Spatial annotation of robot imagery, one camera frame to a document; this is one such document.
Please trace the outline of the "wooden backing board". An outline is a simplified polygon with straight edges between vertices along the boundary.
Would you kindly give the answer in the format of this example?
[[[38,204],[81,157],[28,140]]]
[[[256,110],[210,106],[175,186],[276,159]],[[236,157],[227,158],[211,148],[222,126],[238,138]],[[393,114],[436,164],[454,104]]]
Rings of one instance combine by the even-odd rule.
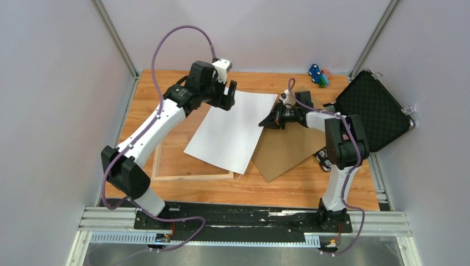
[[[272,182],[325,146],[323,131],[297,122],[286,123],[284,129],[260,128],[262,133],[252,161],[266,182]]]

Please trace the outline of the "large printed photo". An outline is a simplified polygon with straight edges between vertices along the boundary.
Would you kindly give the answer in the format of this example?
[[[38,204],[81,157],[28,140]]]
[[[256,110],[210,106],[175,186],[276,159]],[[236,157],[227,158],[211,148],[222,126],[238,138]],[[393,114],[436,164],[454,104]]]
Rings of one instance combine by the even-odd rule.
[[[244,174],[277,94],[237,91],[229,111],[211,107],[184,153],[229,172]]]

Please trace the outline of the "light wooden picture frame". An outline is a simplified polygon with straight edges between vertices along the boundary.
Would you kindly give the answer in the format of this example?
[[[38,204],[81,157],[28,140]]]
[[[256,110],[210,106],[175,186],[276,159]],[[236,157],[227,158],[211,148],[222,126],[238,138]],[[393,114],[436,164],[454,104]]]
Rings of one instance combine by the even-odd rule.
[[[212,166],[184,153],[187,142],[164,140],[155,149],[151,180],[157,181],[216,181],[232,180],[234,173]]]

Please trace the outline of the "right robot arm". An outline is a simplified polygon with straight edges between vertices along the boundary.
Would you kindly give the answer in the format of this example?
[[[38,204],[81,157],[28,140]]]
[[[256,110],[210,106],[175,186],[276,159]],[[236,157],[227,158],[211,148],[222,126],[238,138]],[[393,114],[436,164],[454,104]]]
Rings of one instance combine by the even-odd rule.
[[[258,125],[266,129],[285,129],[289,122],[324,133],[326,154],[331,164],[329,184],[319,201],[316,223],[331,231],[345,222],[347,194],[363,160],[370,154],[369,142],[359,115],[342,115],[316,109],[309,91],[285,91],[271,112]]]

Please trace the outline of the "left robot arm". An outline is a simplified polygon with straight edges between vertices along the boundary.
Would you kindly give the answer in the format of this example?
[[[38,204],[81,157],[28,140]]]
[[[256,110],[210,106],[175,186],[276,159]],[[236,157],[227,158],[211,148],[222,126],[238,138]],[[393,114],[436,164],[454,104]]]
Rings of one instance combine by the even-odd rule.
[[[109,183],[129,200],[149,213],[149,222],[165,228],[170,214],[165,201],[151,188],[151,179],[143,167],[166,135],[203,103],[228,111],[234,105],[237,82],[228,81],[232,69],[228,59],[207,63],[196,61],[188,75],[170,86],[161,96],[155,111],[117,147],[106,146],[101,152],[104,183]]]

